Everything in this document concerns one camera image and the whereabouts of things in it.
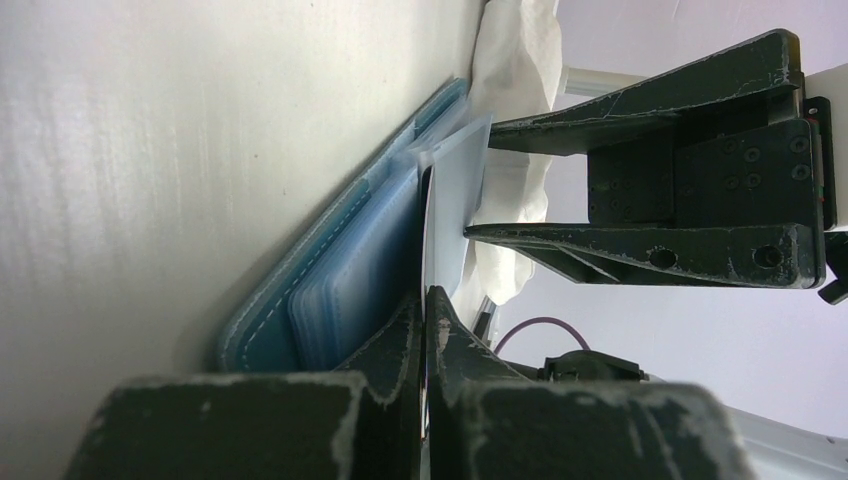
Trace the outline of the blue card holder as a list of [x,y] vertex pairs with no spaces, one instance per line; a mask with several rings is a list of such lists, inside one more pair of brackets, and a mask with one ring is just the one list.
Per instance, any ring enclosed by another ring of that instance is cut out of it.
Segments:
[[464,127],[469,83],[448,81],[367,161],[225,325],[226,373],[332,370],[418,286],[418,152]]

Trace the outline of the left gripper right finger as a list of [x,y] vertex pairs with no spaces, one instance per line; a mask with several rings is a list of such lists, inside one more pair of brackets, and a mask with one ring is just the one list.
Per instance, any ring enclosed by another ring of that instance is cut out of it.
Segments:
[[751,479],[718,400],[689,384],[531,380],[457,317],[424,307],[435,479]]

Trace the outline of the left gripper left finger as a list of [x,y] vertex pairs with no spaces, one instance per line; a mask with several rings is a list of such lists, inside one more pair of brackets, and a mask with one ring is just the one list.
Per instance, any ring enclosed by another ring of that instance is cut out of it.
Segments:
[[69,479],[416,479],[422,312],[334,370],[148,377],[98,407]]

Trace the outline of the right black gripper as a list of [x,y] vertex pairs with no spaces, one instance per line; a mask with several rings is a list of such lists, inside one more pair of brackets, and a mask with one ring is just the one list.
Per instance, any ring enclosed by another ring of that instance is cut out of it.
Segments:
[[685,229],[517,223],[465,235],[579,284],[815,288],[823,236],[804,225],[815,215],[836,225],[830,100],[808,98],[801,117],[779,123],[739,109],[667,128],[802,84],[799,37],[774,29],[531,121],[523,138],[534,152],[590,151],[590,223]]

